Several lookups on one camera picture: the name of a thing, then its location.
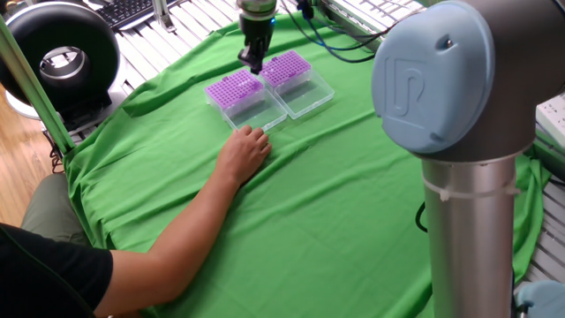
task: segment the black shirt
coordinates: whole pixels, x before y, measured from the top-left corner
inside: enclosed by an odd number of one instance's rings
[[[37,260],[55,271],[96,309],[112,277],[110,251],[56,242],[9,225],[0,226]],[[47,275],[0,235],[0,317],[80,318],[85,309],[51,275]]]

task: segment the silver metal tube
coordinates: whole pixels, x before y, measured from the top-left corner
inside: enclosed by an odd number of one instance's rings
[[[169,7],[167,6],[167,0],[152,0],[154,16],[157,23],[161,25],[168,32],[175,32],[177,29],[173,25],[173,21],[170,18]]]
[[[515,157],[422,165],[435,317],[510,318]]]

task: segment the purple pipette tip rack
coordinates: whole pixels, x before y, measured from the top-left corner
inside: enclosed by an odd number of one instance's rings
[[[260,75],[271,87],[278,87],[290,79],[312,69],[296,51],[288,51],[263,65]]]
[[[226,110],[261,89],[263,89],[263,84],[260,81],[255,79],[249,71],[241,70],[204,88],[204,91],[223,110]]]

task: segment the power strip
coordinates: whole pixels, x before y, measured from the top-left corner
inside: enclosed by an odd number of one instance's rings
[[[562,148],[565,148],[565,95],[556,96],[538,105],[536,120]]]

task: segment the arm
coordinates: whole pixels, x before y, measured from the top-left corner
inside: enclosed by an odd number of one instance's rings
[[[120,314],[176,298],[207,257],[237,189],[271,150],[261,129],[234,131],[194,200],[147,253],[112,251],[114,269],[96,315]]]

